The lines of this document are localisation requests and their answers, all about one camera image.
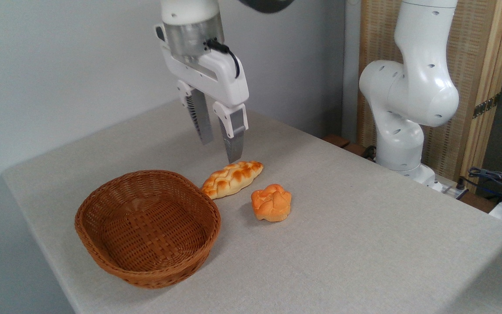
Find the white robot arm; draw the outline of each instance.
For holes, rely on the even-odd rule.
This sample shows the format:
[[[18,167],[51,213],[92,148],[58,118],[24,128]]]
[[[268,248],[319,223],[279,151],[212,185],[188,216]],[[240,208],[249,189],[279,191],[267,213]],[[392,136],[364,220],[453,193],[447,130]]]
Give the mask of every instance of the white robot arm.
[[[282,10],[293,0],[241,0],[260,12]],[[240,60],[224,45],[217,0],[161,0],[162,22],[155,26],[170,72],[203,144],[213,140],[205,94],[215,99],[227,157],[233,163],[243,152],[249,129],[244,102],[249,98]]]
[[[404,64],[373,61],[359,81],[375,119],[376,162],[438,190],[434,172],[421,164],[424,133],[419,124],[443,125],[458,107],[446,60],[456,2],[403,0],[394,40]]]

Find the bread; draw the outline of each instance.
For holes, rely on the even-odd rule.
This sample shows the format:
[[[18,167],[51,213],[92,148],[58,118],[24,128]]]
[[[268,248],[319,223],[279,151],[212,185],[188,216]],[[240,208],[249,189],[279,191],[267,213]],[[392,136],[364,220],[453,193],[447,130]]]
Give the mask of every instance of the bread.
[[[279,184],[271,184],[264,190],[257,190],[251,194],[251,205],[257,219],[268,221],[282,221],[288,217],[292,194],[284,191]]]
[[[211,199],[238,193],[250,185],[263,171],[263,164],[257,161],[240,161],[213,172],[203,183],[201,190]]]

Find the wicker basket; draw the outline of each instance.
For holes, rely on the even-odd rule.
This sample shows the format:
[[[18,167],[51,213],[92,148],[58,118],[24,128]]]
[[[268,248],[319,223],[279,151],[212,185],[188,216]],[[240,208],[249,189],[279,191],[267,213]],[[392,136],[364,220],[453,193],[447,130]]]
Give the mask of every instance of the wicker basket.
[[[136,171],[92,192],[76,213],[75,230],[106,272],[155,289],[202,266],[218,236],[220,213],[185,177]]]

